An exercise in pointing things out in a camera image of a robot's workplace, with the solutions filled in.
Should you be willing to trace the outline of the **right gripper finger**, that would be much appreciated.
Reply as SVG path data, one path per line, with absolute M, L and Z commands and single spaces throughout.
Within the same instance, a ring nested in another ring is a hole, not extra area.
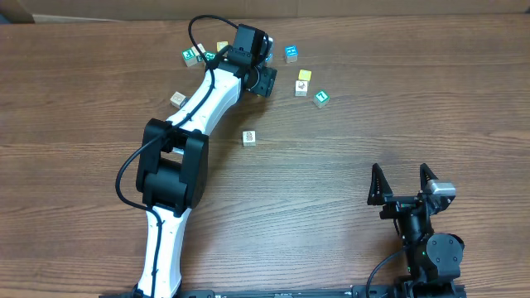
M 393 191 L 388 184 L 383 170 L 378 163 L 372 165 L 371 183 L 367 198 L 368 205 L 384 205 L 393 197 Z
M 420 165 L 420 183 L 421 190 L 425 190 L 430 180 L 437 180 L 437 176 L 432 172 L 426 163 Z

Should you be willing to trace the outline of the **white block owl picture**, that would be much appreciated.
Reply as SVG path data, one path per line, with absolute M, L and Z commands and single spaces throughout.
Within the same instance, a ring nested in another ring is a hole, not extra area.
M 257 144 L 256 132 L 255 131 L 243 131 L 242 140 L 243 140 L 243 145 L 245 147 L 255 147 Z

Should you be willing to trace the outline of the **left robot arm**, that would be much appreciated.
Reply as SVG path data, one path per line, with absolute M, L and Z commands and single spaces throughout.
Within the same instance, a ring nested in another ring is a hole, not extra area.
M 234 42 L 205 62 L 205 77 L 180 110 L 144 128 L 136 187 L 147 213 L 144 269 L 132 296 L 177 297 L 186 223 L 205 192 L 209 137 L 246 91 L 267 97 L 277 70 L 266 65 L 272 38 L 239 24 Z

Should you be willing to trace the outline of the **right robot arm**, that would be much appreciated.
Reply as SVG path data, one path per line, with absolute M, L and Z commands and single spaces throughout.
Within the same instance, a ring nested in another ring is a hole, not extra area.
M 420 190 L 416 195 L 396 196 L 380 165 L 372 166 L 367 204 L 382 208 L 381 219 L 391 219 L 402 248 L 383 259 L 370 273 L 364 295 L 370 297 L 372 282 L 381 267 L 396 257 L 407 259 L 406 276 L 379 291 L 378 297 L 465 297 L 460 277 L 464 241 L 452 233 L 436 233 L 431 216 L 446 210 L 456 197 L 456 187 L 439 180 L 425 163 L 420 165 Z

